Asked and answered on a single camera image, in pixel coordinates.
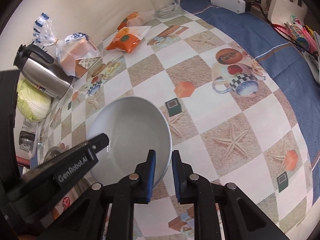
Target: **orange cube print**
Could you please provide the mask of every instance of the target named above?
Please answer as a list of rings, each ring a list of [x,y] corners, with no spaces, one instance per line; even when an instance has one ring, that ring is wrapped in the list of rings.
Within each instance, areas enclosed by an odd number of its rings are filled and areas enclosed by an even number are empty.
[[[296,168],[299,157],[295,150],[287,151],[285,155],[284,164],[286,171],[292,171]]]
[[[180,81],[176,88],[174,89],[174,92],[176,93],[178,98],[187,98],[190,97],[195,91],[196,87],[192,82],[190,81]]]

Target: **orange packaged food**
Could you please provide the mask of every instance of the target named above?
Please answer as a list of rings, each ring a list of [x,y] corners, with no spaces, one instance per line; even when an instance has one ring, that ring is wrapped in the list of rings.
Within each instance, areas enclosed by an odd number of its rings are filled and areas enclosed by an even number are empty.
[[[147,34],[151,26],[123,27],[118,31],[106,50],[118,49],[130,53]]]
[[[118,31],[123,27],[143,26],[146,22],[153,19],[154,11],[150,12],[133,12],[129,14],[119,25]]]

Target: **white bowl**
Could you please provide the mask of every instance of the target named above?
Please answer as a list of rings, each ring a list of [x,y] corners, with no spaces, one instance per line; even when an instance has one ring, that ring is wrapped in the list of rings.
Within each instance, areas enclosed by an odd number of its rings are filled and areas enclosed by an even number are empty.
[[[110,143],[97,153],[99,162],[90,170],[96,182],[117,183],[146,161],[150,149],[156,151],[154,187],[161,181],[171,160],[172,139],[164,115],[152,103],[139,97],[113,101],[93,121],[88,138],[101,133]]]

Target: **plastic bag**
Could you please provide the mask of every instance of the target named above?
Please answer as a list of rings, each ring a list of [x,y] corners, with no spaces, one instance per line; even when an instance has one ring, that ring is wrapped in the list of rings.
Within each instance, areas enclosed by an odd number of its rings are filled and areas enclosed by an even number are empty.
[[[118,26],[118,31],[123,27],[143,26],[153,19],[154,11],[150,12],[133,12],[129,14]]]
[[[44,50],[55,45],[57,60],[69,76],[81,77],[101,56],[87,34],[74,33],[58,40],[52,20],[45,13],[33,24],[33,41]]]
[[[123,27],[118,31],[106,50],[118,49],[130,53],[147,34],[151,26]]]

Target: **starfish print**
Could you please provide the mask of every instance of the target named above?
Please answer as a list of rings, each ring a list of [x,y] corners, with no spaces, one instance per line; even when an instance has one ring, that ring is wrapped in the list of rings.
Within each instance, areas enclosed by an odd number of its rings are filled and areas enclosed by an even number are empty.
[[[240,135],[236,136],[234,132],[233,123],[230,123],[230,139],[213,138],[213,140],[215,140],[216,142],[228,146],[227,151],[222,158],[222,161],[225,161],[225,159],[230,155],[233,149],[237,149],[244,156],[248,157],[246,150],[243,149],[242,145],[240,144],[241,139],[247,134],[247,132],[248,130],[245,130],[241,132]]]
[[[192,41],[200,41],[200,47],[202,47],[205,43],[211,44],[213,46],[216,46],[215,43],[210,41],[210,36],[209,37],[204,37],[203,34],[201,34],[201,39],[192,39]]]
[[[284,140],[282,155],[273,155],[272,156],[275,160],[282,161],[281,168],[280,168],[280,174],[282,174],[282,172],[284,171],[284,168],[285,168],[284,160],[285,160],[286,154],[287,154],[287,142]]]
[[[93,105],[96,109],[98,109],[98,100],[102,95],[99,95],[98,97],[93,96],[92,99],[89,100],[89,104]]]
[[[176,127],[175,123],[177,122],[177,120],[180,119],[181,116],[183,116],[183,114],[184,113],[181,112],[180,114],[177,114],[177,115],[175,115],[173,117],[169,117],[169,113],[168,112],[166,112],[166,114],[165,114],[165,118],[166,118],[166,120],[167,120],[167,122],[169,124],[170,130],[172,132],[174,132],[179,137],[182,137],[182,134],[180,133],[180,131]]]

